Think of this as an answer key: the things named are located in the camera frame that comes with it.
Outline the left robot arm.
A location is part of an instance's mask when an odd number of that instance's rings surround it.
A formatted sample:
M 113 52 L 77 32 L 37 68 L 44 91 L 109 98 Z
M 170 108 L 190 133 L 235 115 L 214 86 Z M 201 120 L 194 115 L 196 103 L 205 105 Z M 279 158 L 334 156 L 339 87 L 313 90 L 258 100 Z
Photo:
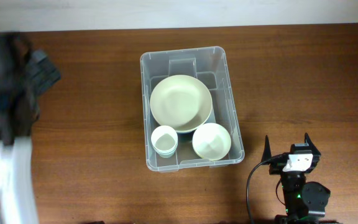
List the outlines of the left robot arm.
M 22 32 L 0 32 L 0 223 L 38 223 L 32 186 L 32 125 L 38 98 L 61 79 Z

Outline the teal green cup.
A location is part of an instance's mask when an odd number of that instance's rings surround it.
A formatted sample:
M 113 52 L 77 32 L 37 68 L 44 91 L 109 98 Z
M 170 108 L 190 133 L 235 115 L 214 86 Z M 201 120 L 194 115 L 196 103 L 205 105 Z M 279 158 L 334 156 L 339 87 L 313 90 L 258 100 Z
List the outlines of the teal green cup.
M 167 159 L 167 158 L 172 157 L 172 156 L 175 154 L 176 150 L 175 150 L 175 149 L 172 150 L 172 151 L 158 151 L 158 150 L 155 150 L 155 152 L 156 152 L 160 157 Z

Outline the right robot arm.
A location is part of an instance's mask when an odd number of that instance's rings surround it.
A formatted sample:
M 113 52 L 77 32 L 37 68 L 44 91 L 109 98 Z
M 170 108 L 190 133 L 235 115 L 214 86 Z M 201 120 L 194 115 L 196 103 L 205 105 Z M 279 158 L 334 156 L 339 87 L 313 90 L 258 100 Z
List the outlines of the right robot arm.
M 316 168 L 321 153 L 305 134 L 303 143 L 292 144 L 290 151 L 273 156 L 269 138 L 265 137 L 261 161 L 270 175 L 279 175 L 286 214 L 276 215 L 275 223 L 319 223 L 331 191 L 319 182 L 308 182 L 306 174 Z

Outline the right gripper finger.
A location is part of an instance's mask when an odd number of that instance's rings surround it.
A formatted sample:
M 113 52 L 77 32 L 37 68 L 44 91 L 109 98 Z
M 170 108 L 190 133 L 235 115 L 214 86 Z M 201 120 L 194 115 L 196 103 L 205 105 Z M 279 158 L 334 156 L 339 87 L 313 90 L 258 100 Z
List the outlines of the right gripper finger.
M 265 141 L 264 141 L 264 151 L 262 154 L 262 158 L 261 161 L 262 162 L 267 162 L 272 158 L 272 152 L 271 152 L 271 148 L 270 148 L 270 141 L 269 141 L 269 137 L 266 135 L 265 136 Z
M 310 139 L 308 133 L 305 133 L 305 143 L 308 144 L 309 149 L 311 150 L 312 154 L 319 154 L 319 150 L 313 144 L 312 140 Z

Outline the white bowl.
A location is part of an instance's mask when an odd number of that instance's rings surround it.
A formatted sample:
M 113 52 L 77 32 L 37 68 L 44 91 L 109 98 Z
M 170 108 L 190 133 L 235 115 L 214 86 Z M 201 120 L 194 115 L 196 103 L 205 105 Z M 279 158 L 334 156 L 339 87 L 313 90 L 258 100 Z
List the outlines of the white bowl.
M 225 157 L 231 148 L 231 136 L 220 124 L 206 123 L 193 134 L 192 147 L 202 159 L 218 161 Z

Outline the cream cup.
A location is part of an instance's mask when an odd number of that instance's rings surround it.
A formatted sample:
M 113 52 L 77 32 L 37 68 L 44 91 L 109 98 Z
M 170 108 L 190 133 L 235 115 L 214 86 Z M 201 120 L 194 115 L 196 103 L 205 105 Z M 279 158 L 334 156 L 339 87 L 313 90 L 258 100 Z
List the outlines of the cream cup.
M 159 126 L 154 129 L 150 137 L 152 146 L 159 154 L 175 152 L 178 146 L 178 134 L 170 126 Z

